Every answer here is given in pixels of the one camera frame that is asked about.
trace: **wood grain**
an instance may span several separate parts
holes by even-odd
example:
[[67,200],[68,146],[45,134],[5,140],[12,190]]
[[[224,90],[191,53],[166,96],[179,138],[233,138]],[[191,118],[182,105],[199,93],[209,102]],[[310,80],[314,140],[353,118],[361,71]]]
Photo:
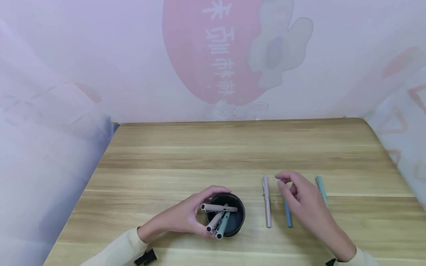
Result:
[[323,245],[296,219],[287,228],[273,178],[283,169],[312,182],[321,174],[336,221],[381,265],[425,265],[426,213],[369,126],[352,118],[122,125],[45,265],[78,265],[212,184],[243,201],[241,231],[221,241],[164,234],[151,243],[156,265],[323,265],[332,257]]

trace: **sleeve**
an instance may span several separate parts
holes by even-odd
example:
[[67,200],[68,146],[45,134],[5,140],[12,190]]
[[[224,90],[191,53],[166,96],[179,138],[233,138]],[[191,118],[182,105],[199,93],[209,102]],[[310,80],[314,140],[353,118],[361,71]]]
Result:
[[357,248],[357,253],[349,262],[334,263],[334,266],[379,266],[379,263],[367,252]]
[[136,228],[125,232],[81,266],[133,266],[148,246],[137,232]]

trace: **black pen holder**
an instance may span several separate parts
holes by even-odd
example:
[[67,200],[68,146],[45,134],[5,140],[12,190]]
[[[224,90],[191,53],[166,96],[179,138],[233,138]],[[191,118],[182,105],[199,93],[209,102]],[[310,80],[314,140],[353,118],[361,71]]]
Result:
[[[226,226],[224,237],[232,237],[236,235],[244,223],[245,209],[242,201],[232,193],[220,193],[211,198],[209,204],[222,205],[228,204],[229,207],[236,207],[237,212],[231,212]],[[216,212],[206,213],[207,222],[209,223],[216,215]]]

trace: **hand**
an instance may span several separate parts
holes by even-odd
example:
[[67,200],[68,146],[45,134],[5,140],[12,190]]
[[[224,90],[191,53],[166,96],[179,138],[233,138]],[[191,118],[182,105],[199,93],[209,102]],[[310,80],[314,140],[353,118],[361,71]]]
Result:
[[194,233],[203,237],[214,237],[206,231],[206,226],[200,224],[197,219],[197,211],[200,205],[208,202],[209,198],[223,192],[231,192],[223,186],[210,186],[205,190],[191,195],[175,206],[165,210],[138,228],[139,238],[150,242],[158,234],[171,231],[182,233]]
[[[298,172],[281,172],[275,178],[280,179],[281,195],[303,226],[322,241],[338,261],[350,261],[357,249],[337,225],[319,189]],[[293,183],[290,188],[286,185],[289,182]]]

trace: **blue pen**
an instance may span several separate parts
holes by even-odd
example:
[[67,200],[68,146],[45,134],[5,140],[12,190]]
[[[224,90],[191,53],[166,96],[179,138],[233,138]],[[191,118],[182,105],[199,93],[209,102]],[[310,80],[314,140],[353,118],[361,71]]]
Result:
[[284,207],[285,207],[285,216],[287,217],[287,226],[293,227],[293,222],[291,221],[290,208],[288,207],[287,201],[284,201]]
[[321,192],[325,205],[328,208],[328,198],[327,198],[327,193],[325,192],[324,183],[322,182],[322,176],[317,175],[317,177],[315,178],[315,182],[317,183],[318,189]]

